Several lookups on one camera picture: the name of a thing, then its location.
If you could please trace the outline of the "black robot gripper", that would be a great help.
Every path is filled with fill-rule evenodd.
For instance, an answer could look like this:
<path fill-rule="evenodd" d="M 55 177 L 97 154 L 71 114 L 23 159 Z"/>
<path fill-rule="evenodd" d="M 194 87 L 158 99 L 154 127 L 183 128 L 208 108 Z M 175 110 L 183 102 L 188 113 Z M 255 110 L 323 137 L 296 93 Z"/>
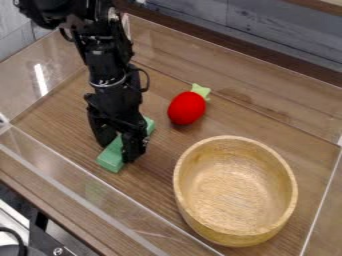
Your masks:
<path fill-rule="evenodd" d="M 144 153 L 148 144 L 147 122 L 139 107 L 145 88 L 137 81 L 100 86 L 91 84 L 93 92 L 84 95 L 87 117 L 99 145 L 105 148 L 121 132 L 121 157 L 132 163 Z"/>

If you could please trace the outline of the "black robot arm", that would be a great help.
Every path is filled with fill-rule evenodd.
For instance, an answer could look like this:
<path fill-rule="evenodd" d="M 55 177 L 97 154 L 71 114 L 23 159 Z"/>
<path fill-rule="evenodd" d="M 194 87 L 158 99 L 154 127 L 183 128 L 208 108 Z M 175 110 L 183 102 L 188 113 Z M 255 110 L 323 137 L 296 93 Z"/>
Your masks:
<path fill-rule="evenodd" d="M 131 63 L 132 41 L 113 0 L 12 0 L 19 12 L 75 44 L 93 91 L 84 95 L 93 136 L 105 147 L 121 139 L 124 162 L 147 148 L 147 121 L 139 107 L 150 89 L 147 72 Z"/>

